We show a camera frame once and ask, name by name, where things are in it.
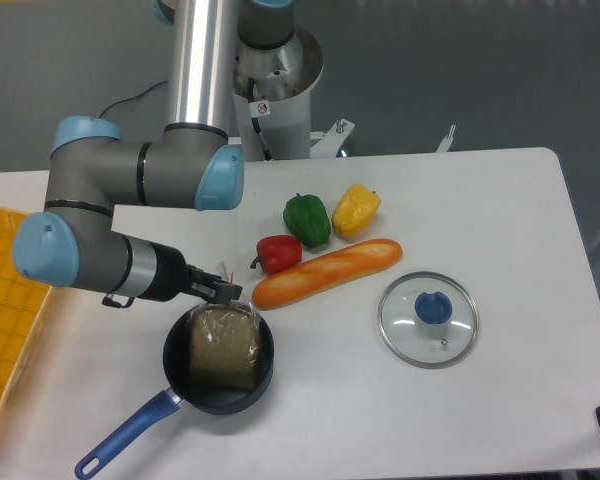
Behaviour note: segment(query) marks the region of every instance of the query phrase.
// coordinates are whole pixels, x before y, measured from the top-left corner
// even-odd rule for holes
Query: gray wall
[[[0,4],[0,171],[46,169],[62,118],[168,78],[173,31],[149,4]],[[585,241],[600,227],[600,1],[299,0],[296,14],[326,59],[314,130],[351,119],[357,155],[433,151],[451,123],[457,150],[549,147]],[[165,93],[107,118],[159,140]]]

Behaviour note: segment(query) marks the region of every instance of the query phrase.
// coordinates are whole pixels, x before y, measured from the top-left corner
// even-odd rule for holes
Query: yellow bell pepper
[[[333,231],[349,238],[369,226],[380,207],[380,197],[362,184],[351,185],[338,202],[331,222]]]

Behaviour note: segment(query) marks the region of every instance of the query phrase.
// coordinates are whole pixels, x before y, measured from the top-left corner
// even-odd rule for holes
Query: green bell pepper
[[[289,232],[309,248],[329,240],[331,220],[324,203],[315,195],[296,194],[287,202],[282,218]]]

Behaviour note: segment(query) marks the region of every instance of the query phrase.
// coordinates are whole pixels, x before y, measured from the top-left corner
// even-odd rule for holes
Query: metal pole
[[[236,0],[178,2],[167,128],[228,132],[238,7]]]

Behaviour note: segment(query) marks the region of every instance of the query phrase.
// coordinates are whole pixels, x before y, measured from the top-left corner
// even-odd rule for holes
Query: pan handle hole
[[[91,473],[93,471],[94,468],[96,468],[98,465],[100,464],[100,459],[98,457],[93,457],[91,460],[89,460],[89,463],[87,463],[84,467],[82,467],[82,474],[83,475],[89,475],[89,473]]]

